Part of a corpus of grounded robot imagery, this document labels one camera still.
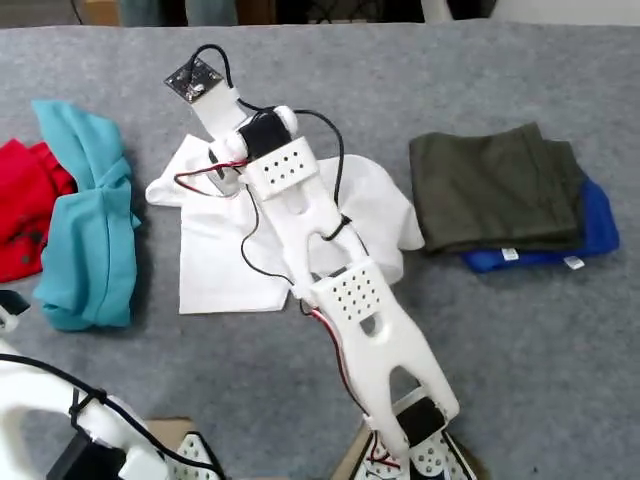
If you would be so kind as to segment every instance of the clothing label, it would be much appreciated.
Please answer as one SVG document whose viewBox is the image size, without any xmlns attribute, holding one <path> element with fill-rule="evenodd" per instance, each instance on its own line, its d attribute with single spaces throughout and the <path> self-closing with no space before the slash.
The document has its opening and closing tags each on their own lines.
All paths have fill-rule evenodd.
<svg viewBox="0 0 640 480">
<path fill-rule="evenodd" d="M 515 248 L 503 248 L 502 256 L 507 262 L 513 262 L 514 260 L 517 260 L 520 258 L 520 255 L 518 255 L 518 252 L 516 251 Z"/>
<path fill-rule="evenodd" d="M 585 265 L 584 261 L 578 257 L 566 257 L 564 263 L 566 263 L 571 270 L 579 270 Z"/>
</svg>

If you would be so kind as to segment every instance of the table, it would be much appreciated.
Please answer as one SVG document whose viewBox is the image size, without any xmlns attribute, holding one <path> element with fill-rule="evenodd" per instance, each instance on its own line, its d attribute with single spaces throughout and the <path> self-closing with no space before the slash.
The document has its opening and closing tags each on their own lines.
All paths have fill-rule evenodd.
<svg viewBox="0 0 640 480">
<path fill-rule="evenodd" d="M 143 189 L 186 133 L 205 136 L 162 80 L 205 42 L 227 49 L 255 104 L 317 109 L 347 152 L 388 169 L 410 195 L 407 144 L 439 130 L 482 135 L 535 120 L 571 141 L 610 194 L 623 248 L 571 272 L 476 276 L 455 258 L 406 257 L 399 301 L 424 330 L 457 393 L 451 430 L 498 480 L 631 478 L 640 449 L 639 28 L 457 22 L 197 29 L 55 27 L 0 31 L 0 141 L 40 139 L 33 98 L 113 118 L 135 175 L 135 326 L 65 334 L 34 306 L 10 338 L 126 399 L 144 417 L 191 416 L 228 472 L 327 478 L 360 418 L 332 345 L 295 302 L 282 313 L 180 317 L 179 212 Z M 205 54 L 214 65 L 214 54 Z M 301 122 L 318 156 L 321 123 Z M 211 266 L 212 275 L 224 275 Z M 27 297 L 30 278 L 9 285 Z M 70 435 L 27 422 L 40 465 Z M 53 443 L 38 432 L 51 429 Z"/>
</svg>

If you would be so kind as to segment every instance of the folded blue shirt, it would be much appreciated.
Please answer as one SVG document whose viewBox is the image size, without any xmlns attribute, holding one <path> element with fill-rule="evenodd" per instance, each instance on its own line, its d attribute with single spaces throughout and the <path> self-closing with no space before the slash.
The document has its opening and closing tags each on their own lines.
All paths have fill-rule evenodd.
<svg viewBox="0 0 640 480">
<path fill-rule="evenodd" d="M 477 250 L 462 254 L 465 263 L 477 273 L 543 263 L 561 263 L 567 257 L 590 257 L 617 250 L 620 236 L 609 199 L 599 185 L 587 179 L 582 186 L 584 204 L 584 245 L 577 250 L 559 252 L 518 251 L 517 260 L 507 261 L 501 250 Z"/>
<path fill-rule="evenodd" d="M 118 127 L 68 103 L 35 101 L 44 140 L 78 193 L 56 200 L 34 296 L 60 330 L 125 327 L 136 281 L 131 168 Z"/>
</svg>

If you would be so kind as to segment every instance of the white towel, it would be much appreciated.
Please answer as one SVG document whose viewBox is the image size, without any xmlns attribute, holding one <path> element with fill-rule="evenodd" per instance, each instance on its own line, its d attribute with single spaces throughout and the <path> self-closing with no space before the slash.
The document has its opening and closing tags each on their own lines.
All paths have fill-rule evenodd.
<svg viewBox="0 0 640 480">
<path fill-rule="evenodd" d="M 149 203 L 181 208 L 180 313 L 281 310 L 289 284 L 252 270 L 240 255 L 240 242 L 255 224 L 246 190 L 228 198 L 208 197 L 173 181 L 178 172 L 210 165 L 207 142 L 187 135 L 160 178 L 146 190 Z M 338 158 L 320 160 L 319 165 L 323 182 L 333 192 Z M 183 181 L 220 195 L 206 175 Z M 400 249 L 421 248 L 424 240 L 413 206 L 387 172 L 367 158 L 346 155 L 340 210 L 352 219 L 387 282 L 402 278 Z M 279 241 L 266 218 L 260 220 L 260 228 L 245 245 L 247 257 L 263 270 L 287 275 Z M 341 249 L 319 236 L 310 240 L 309 248 L 311 270 L 321 276 L 347 263 Z"/>
</svg>

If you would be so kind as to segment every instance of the red cloth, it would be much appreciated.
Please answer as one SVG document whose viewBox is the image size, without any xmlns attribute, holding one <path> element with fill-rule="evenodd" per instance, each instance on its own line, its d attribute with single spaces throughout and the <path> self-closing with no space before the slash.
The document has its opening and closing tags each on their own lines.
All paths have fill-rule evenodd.
<svg viewBox="0 0 640 480">
<path fill-rule="evenodd" d="M 45 143 L 0 147 L 0 283 L 42 271 L 53 204 L 76 190 Z"/>
</svg>

